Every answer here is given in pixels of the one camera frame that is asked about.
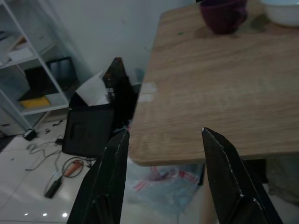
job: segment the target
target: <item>white shelf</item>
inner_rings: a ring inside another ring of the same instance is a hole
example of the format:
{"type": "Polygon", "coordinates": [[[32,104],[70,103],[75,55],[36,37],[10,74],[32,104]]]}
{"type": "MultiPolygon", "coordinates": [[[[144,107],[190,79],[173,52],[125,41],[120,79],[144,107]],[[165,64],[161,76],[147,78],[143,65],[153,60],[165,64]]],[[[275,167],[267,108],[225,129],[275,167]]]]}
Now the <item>white shelf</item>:
{"type": "MultiPolygon", "coordinates": [[[[46,52],[48,52],[49,50],[51,50],[53,47],[55,47],[55,44],[49,45],[44,50],[42,50],[40,53],[41,54],[45,54],[46,52]]],[[[32,57],[24,58],[24,59],[19,60],[19,61],[9,61],[5,65],[0,66],[0,69],[7,68],[7,67],[10,67],[10,66],[13,66],[13,65],[17,65],[17,64],[21,64],[23,62],[32,61],[34,59],[37,59],[37,57],[36,56],[32,56],[32,57]]]]}
{"type": "Polygon", "coordinates": [[[24,109],[21,112],[21,114],[22,115],[30,115],[30,114],[35,114],[35,113],[43,113],[43,112],[48,112],[48,111],[53,111],[53,110],[64,109],[64,108],[68,108],[68,107],[69,107],[68,104],[40,106],[40,107],[24,109]]]}

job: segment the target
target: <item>white bowl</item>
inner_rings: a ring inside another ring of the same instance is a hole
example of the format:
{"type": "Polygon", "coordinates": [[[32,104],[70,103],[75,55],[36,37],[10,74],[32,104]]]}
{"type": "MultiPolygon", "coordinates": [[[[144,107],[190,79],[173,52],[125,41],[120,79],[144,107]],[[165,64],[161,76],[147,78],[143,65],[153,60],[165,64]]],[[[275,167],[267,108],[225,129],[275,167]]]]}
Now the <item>white bowl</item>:
{"type": "Polygon", "coordinates": [[[261,0],[269,19],[280,25],[299,27],[299,0],[261,0]]]}

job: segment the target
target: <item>maroon mug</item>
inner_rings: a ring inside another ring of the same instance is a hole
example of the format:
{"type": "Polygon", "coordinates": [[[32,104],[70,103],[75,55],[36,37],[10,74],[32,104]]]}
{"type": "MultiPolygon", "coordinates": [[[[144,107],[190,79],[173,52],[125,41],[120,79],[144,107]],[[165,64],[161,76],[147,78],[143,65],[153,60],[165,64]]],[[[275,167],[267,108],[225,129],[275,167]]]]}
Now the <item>maroon mug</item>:
{"type": "Polygon", "coordinates": [[[235,32],[247,19],[247,0],[204,0],[201,14],[215,34],[235,32]]]}

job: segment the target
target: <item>wooden table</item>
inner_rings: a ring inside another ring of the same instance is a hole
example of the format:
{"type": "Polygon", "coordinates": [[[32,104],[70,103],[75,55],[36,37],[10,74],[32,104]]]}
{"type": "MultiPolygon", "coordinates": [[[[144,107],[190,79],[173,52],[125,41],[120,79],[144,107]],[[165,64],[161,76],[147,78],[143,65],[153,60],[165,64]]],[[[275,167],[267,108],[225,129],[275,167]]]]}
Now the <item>wooden table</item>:
{"type": "Polygon", "coordinates": [[[299,29],[271,23],[257,0],[248,12],[231,35],[213,35],[197,4],[162,14],[143,81],[157,91],[138,102],[133,161],[204,161],[202,127],[245,158],[299,152],[299,29]]]}

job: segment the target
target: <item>plastic bag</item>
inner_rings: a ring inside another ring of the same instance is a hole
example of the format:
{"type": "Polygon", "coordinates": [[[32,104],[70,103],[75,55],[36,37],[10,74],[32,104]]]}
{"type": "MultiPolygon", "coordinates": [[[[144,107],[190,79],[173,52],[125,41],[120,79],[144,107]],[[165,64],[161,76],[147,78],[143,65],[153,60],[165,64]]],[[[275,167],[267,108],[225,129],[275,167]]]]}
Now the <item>plastic bag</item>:
{"type": "Polygon", "coordinates": [[[126,190],[159,211],[183,212],[198,189],[203,164],[141,167],[128,158],[126,190]]]}

